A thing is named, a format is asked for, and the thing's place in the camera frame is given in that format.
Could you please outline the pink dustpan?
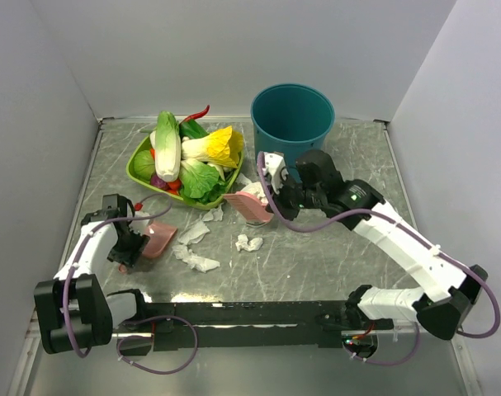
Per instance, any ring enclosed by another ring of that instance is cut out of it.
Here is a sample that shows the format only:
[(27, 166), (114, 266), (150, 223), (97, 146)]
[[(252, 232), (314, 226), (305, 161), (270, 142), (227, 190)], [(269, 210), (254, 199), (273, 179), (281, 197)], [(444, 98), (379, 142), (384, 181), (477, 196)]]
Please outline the pink dustpan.
[(135, 244), (138, 249), (129, 262), (120, 263), (118, 271), (122, 274), (131, 273), (137, 266), (162, 256), (177, 234), (177, 227), (155, 220), (135, 221), (130, 227), (132, 235), (143, 243)]

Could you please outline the pink hand brush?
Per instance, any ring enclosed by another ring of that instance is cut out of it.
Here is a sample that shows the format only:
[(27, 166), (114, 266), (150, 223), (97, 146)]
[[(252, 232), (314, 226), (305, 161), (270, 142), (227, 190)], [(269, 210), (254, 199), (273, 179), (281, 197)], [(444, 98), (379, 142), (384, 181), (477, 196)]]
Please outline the pink hand brush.
[(267, 224), (273, 218), (273, 214), (266, 210), (266, 206), (256, 196), (247, 192), (224, 194), (224, 199), (244, 217), (247, 224)]

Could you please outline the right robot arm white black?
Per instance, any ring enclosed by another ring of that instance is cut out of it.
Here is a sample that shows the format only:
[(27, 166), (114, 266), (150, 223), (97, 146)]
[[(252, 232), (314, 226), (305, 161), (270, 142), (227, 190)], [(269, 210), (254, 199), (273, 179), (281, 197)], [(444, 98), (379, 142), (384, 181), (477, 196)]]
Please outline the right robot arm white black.
[(394, 260), (410, 275), (413, 289), (361, 285), (345, 303), (344, 314), (355, 328), (382, 319), (419, 324), (434, 337), (450, 340), (461, 332), (471, 308), (486, 290), (487, 272), (449, 257), (413, 229), (369, 183), (345, 180), (329, 154), (303, 153), (293, 177), (277, 153), (258, 154), (258, 172), (273, 214), (291, 230), (301, 210), (320, 210), (329, 222), (343, 224)]

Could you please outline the white tissue roll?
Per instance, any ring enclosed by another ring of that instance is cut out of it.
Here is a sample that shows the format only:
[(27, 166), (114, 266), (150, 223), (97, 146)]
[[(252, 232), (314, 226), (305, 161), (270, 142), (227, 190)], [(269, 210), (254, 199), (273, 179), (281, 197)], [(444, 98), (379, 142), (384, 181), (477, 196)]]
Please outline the white tissue roll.
[(247, 214), (245, 218), (249, 224), (262, 226), (271, 222), (273, 214), (267, 210), (268, 199), (262, 184), (258, 181), (244, 187), (241, 192), (245, 196)]

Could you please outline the paper scrap centre upper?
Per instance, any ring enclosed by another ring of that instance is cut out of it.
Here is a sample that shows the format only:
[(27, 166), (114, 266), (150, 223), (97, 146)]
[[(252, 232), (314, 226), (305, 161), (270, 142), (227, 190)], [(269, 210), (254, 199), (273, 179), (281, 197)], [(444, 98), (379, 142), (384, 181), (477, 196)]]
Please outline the paper scrap centre upper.
[(208, 233), (210, 229), (202, 221), (198, 220), (187, 231), (178, 237), (178, 242), (183, 245), (199, 243)]

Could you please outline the paper scrap right side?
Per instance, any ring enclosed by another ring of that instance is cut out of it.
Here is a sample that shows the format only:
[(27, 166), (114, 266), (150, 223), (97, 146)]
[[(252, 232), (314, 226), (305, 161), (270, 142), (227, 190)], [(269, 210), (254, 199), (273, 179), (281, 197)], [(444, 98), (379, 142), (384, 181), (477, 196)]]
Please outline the paper scrap right side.
[(260, 237), (249, 239), (246, 234), (240, 234), (235, 243), (238, 252), (256, 252), (263, 245), (263, 239)]

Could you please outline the purple onion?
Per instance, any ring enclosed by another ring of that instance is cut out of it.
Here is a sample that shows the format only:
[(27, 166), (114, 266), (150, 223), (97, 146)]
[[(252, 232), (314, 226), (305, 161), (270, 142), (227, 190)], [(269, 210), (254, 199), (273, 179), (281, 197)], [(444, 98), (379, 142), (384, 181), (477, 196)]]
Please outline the purple onion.
[(168, 189), (168, 184), (164, 180), (162, 180), (156, 173), (151, 176), (149, 184), (161, 191), (166, 191)]

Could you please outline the red tomato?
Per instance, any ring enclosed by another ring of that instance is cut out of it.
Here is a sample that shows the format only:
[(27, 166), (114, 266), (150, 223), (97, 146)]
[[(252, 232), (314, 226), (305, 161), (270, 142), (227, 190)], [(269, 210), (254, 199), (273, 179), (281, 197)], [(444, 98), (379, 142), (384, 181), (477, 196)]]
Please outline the red tomato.
[(179, 179), (176, 181), (167, 182), (167, 192), (174, 194), (175, 196), (179, 195), (179, 190), (182, 187), (182, 183)]

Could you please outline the teal plastic bucket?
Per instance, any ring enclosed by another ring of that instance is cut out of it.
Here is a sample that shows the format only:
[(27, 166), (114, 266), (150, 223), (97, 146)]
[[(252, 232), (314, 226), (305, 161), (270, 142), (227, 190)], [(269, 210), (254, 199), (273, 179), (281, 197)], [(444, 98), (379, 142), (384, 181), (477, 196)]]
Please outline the teal plastic bucket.
[(284, 83), (260, 91), (250, 108), (254, 152), (278, 152), (289, 173), (299, 180), (296, 159), (321, 149), (335, 122), (332, 103), (321, 92), (301, 84)]

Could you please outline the green vegetable basket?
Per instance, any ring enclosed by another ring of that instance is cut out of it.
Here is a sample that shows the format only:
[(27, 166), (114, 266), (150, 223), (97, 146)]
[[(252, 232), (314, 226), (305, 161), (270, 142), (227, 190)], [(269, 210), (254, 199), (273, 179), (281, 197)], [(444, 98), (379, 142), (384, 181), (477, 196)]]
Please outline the green vegetable basket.
[(242, 150), (242, 153), (239, 155), (239, 158), (240, 158), (239, 165), (236, 168), (230, 170), (229, 172), (227, 172), (225, 174), (225, 183), (226, 183), (225, 192), (220, 196), (219, 199), (215, 200), (214, 202), (211, 202), (211, 203), (209, 203), (207, 205), (203, 205), (203, 204), (195, 202), (195, 201), (185, 200), (182, 196), (180, 196), (180, 194), (178, 196), (175, 196), (174, 194), (171, 194), (171, 193), (167, 192), (167, 190), (166, 191), (161, 191), (161, 190), (159, 190), (159, 189), (151, 186), (149, 184), (150, 181), (144, 181), (142, 179), (139, 179), (135, 175), (135, 172), (134, 172), (134, 169), (133, 169), (133, 159), (134, 159), (135, 155), (138, 152), (142, 151), (142, 150), (148, 149), (148, 150), (151, 151), (151, 148), (152, 148), (152, 146), (151, 146), (149, 137), (145, 137), (141, 141), (141, 143), (139, 144), (139, 146), (135, 149), (134, 153), (131, 155), (131, 157), (130, 157), (128, 163), (127, 163), (127, 166), (126, 166), (126, 174), (127, 174), (127, 176), (132, 181), (138, 183), (139, 185), (141, 185), (143, 187), (148, 188), (151, 191), (165, 194), (165, 195), (169, 196), (170, 198), (173, 198), (176, 201), (185, 203), (186, 205), (189, 205), (190, 207), (193, 207), (193, 208), (196, 208), (196, 209), (199, 209), (199, 210), (213, 209), (213, 208), (217, 207), (222, 202), (223, 195), (226, 194), (226, 193), (228, 193), (230, 191), (230, 188), (232, 187), (232, 185), (235, 183), (235, 180), (236, 180), (237, 176), (239, 175), (240, 170), (242, 168), (243, 159), (244, 159), (244, 151)]

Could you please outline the yellow white cabbage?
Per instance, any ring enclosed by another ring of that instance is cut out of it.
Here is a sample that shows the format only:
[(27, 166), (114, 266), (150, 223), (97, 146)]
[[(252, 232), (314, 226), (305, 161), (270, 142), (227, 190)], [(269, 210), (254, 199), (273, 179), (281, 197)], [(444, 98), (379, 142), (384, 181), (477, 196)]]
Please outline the yellow white cabbage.
[(229, 125), (209, 133), (206, 137), (182, 142), (181, 158), (236, 168), (239, 165), (243, 144), (243, 135)]

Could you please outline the green leafy bok choy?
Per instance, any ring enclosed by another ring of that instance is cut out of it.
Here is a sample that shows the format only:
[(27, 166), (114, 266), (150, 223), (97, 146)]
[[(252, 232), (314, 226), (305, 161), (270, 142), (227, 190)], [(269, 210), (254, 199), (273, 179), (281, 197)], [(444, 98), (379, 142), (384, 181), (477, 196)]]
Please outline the green leafy bok choy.
[(216, 167), (196, 159), (181, 161), (179, 179), (182, 183), (180, 196), (203, 205), (219, 199), (226, 188), (225, 180)]

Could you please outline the dark green pepper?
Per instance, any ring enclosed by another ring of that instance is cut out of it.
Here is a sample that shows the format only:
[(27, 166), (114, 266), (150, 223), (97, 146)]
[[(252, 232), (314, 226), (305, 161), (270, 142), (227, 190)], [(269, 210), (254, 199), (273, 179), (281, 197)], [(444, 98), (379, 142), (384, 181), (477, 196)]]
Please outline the dark green pepper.
[(179, 134), (181, 138), (201, 139), (208, 135), (208, 132), (195, 120), (183, 121), (179, 125)]

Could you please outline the red chili pepper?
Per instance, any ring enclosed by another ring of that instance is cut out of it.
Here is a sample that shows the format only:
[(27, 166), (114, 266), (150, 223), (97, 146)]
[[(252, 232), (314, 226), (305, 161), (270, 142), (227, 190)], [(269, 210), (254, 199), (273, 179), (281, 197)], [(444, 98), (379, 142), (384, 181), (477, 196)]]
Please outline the red chili pepper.
[(197, 120), (197, 119), (200, 119), (204, 116), (206, 116), (208, 114), (208, 112), (210, 111), (210, 106), (207, 105), (203, 110), (201, 111), (198, 111), (196, 113), (193, 113), (189, 116), (187, 116), (186, 118), (184, 118), (181, 123), (184, 123), (184, 122), (188, 122), (190, 120)]

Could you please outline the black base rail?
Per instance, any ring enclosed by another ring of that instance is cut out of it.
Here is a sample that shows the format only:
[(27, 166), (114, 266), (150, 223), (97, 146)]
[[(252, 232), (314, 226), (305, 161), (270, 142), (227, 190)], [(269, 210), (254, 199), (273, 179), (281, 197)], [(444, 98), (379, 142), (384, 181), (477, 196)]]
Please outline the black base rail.
[(391, 330), (343, 300), (145, 303), (123, 322), (134, 335), (151, 335), (155, 351), (207, 347), (317, 346), (340, 348), (343, 336)]

